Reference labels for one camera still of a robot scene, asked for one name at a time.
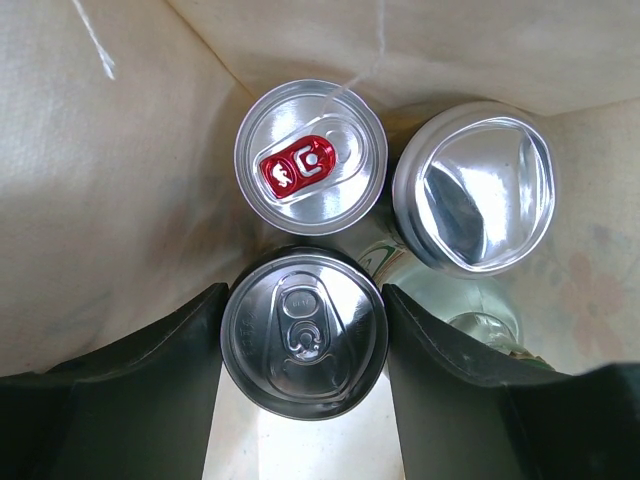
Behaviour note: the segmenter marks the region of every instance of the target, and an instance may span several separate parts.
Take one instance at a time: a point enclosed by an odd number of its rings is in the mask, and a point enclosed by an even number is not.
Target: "can lid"
[[[267,222],[298,235],[326,235],[362,218],[380,196],[387,165],[382,125],[338,85],[297,80],[260,98],[234,152],[243,195]]]
[[[400,233],[430,267],[491,275],[528,255],[546,233],[556,188],[550,147],[515,108],[477,102],[427,122],[393,181]]]
[[[364,398],[384,365],[382,298],[357,268],[297,247],[235,287],[224,313],[225,364],[240,389],[274,413],[318,420]]]

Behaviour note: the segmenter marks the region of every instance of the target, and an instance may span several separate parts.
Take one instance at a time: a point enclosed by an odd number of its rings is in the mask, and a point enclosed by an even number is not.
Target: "can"
[[[297,80],[249,110],[234,165],[247,202],[264,220],[297,235],[327,235],[362,218],[384,184],[387,141],[380,120],[350,90]]]
[[[400,237],[427,266],[459,277],[497,274],[529,255],[551,224],[551,148],[515,108],[454,107],[403,151],[392,202]]]
[[[284,247],[232,287],[220,343],[231,378],[262,408],[321,420],[355,407],[388,347],[380,293],[350,258]]]

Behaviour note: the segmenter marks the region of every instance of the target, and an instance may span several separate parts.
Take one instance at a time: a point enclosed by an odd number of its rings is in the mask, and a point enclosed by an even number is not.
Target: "metal lid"
[[[555,198],[547,142],[526,115],[494,102],[427,122],[393,182],[409,248],[457,276],[495,274],[529,254],[549,228]]]
[[[382,190],[382,125],[352,91],[325,105],[336,88],[321,80],[281,85],[256,102],[236,138],[242,193],[263,219],[290,233],[326,235],[347,228]]]
[[[386,314],[376,287],[349,263],[318,248],[289,248],[235,287],[222,354],[258,405],[319,420],[353,408],[375,384],[387,352]]]

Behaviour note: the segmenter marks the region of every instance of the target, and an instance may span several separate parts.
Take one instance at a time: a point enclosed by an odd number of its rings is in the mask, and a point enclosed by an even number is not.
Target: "aluminum can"
[[[551,149],[515,108],[461,105],[411,139],[392,197],[398,233],[423,263],[458,277],[493,275],[531,253],[551,224]]]
[[[327,235],[362,218],[378,199],[387,167],[379,119],[350,90],[298,80],[260,98],[236,138],[240,189],[281,230]]]
[[[372,280],[349,257],[284,247],[232,287],[220,343],[247,397],[279,415],[321,420],[355,407],[376,383],[387,318]]]

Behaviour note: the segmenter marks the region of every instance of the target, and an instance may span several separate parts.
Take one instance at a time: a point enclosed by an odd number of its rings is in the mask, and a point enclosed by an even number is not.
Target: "can rim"
[[[249,398],[260,408],[263,408],[276,415],[292,418],[295,420],[328,420],[343,415],[355,408],[358,404],[360,404],[360,402],[365,399],[365,397],[377,383],[377,380],[380,377],[382,370],[384,369],[384,364],[389,348],[389,326],[386,320],[384,302],[382,300],[380,291],[378,290],[370,276],[353,259],[349,258],[348,261],[346,261],[347,259],[343,257],[345,256],[340,252],[320,249],[317,247],[282,247],[272,254],[268,255],[265,262],[260,263],[252,272],[246,273],[244,278],[242,278],[236,285],[234,285],[229,297],[229,301],[227,302],[227,306],[225,307],[220,326],[220,349],[222,352],[224,363],[227,366],[227,371],[229,372],[229,376],[231,377],[233,382],[247,398]],[[311,407],[324,404],[320,401],[316,403],[298,403],[290,400],[279,399],[278,402],[280,402],[284,406],[284,408],[277,409],[273,408],[273,406],[265,404],[264,402],[261,402],[260,399],[257,398],[257,396],[255,395],[256,390],[261,392],[264,398],[271,398],[272,395],[261,389],[259,386],[255,385],[255,383],[251,380],[247,373],[245,373],[245,371],[241,368],[236,358],[237,353],[232,348],[231,337],[233,332],[233,329],[231,327],[234,325],[234,320],[236,320],[235,315],[238,307],[241,304],[244,294],[246,294],[253,286],[253,284],[255,284],[255,282],[259,280],[265,273],[269,273],[274,269],[277,269],[279,266],[286,266],[287,263],[290,263],[292,261],[300,260],[321,260],[323,262],[323,265],[330,266],[331,268],[337,268],[343,274],[351,276],[351,278],[353,278],[354,281],[356,281],[356,283],[361,288],[363,288],[363,290],[366,289],[366,292],[368,294],[367,296],[374,304],[374,307],[376,309],[379,309],[379,311],[384,315],[384,321],[376,323],[376,328],[382,327],[382,330],[376,332],[376,340],[372,347],[374,349],[374,352],[376,350],[382,350],[381,356],[378,358],[372,353],[371,358],[369,359],[369,363],[365,367],[365,371],[367,369],[373,368],[373,370],[371,370],[371,375],[367,375],[367,378],[365,378],[363,375],[358,380],[359,384],[364,384],[364,388],[358,392],[355,392],[353,397],[351,395],[347,397],[340,403],[338,407],[335,407],[333,409],[328,408],[326,411],[322,412],[322,414],[309,417],[305,417],[304,415],[295,415],[293,413],[287,412],[287,408],[302,408],[305,405]],[[375,364],[375,359],[378,359],[379,365]]]
[[[543,218],[532,231],[531,237],[507,261],[485,265],[470,265],[459,261],[432,233],[422,225],[413,206],[416,204],[415,189],[411,179],[425,172],[435,154],[449,138],[459,132],[459,124],[468,128],[492,119],[506,119],[526,127],[540,142],[545,151],[540,160],[548,187],[548,201]],[[456,276],[495,275],[512,267],[533,251],[549,229],[554,217],[556,203],[553,151],[548,140],[540,133],[534,121],[520,110],[498,102],[473,102],[446,110],[427,121],[411,138],[400,157],[392,184],[393,209],[400,235],[412,253],[431,268],[448,271]]]
[[[253,132],[261,118],[274,108],[274,106],[281,103],[283,99],[286,99],[288,96],[287,93],[292,89],[305,87],[317,89],[317,95],[328,95],[335,89],[340,88],[340,85],[316,79],[294,80],[280,85],[260,97],[249,109],[238,129],[233,154],[235,174],[242,195],[251,208],[267,223],[280,230],[296,235],[329,235],[340,232],[362,219],[371,208],[373,208],[375,202],[380,197],[387,171],[387,138],[380,119],[365,101],[352,90],[344,91],[339,97],[336,97],[334,101],[340,102],[343,106],[353,111],[354,116],[357,117],[365,127],[370,138],[375,141],[375,145],[373,146],[374,152],[371,154],[374,156],[372,159],[374,172],[371,175],[374,181],[369,182],[365,195],[363,195],[355,205],[341,215],[326,222],[320,224],[304,224],[279,214],[264,201],[258,189],[252,184],[253,181],[247,169],[247,165],[250,162],[248,150],[251,145]]]

